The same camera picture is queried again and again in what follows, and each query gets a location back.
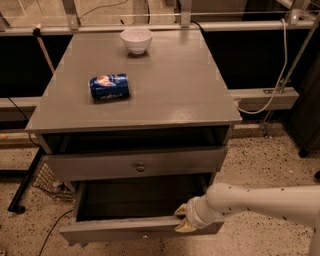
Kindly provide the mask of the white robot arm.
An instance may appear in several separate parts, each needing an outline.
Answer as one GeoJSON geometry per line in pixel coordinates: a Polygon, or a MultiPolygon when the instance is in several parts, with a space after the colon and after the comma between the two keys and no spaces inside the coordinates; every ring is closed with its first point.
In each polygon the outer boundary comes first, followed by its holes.
{"type": "Polygon", "coordinates": [[[249,189],[214,183],[201,197],[193,197],[174,213],[183,219],[176,232],[206,228],[240,212],[283,219],[313,228],[308,256],[320,256],[320,186],[249,189]]]}

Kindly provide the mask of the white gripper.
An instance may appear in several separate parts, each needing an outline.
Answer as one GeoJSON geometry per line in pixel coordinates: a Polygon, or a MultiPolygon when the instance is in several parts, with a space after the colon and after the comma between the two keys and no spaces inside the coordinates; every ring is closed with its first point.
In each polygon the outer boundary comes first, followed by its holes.
{"type": "Polygon", "coordinates": [[[204,196],[194,197],[186,205],[182,204],[174,212],[174,215],[185,215],[185,219],[175,227],[175,231],[179,233],[189,233],[196,229],[203,229],[220,219],[220,213],[209,207],[204,196]]]}

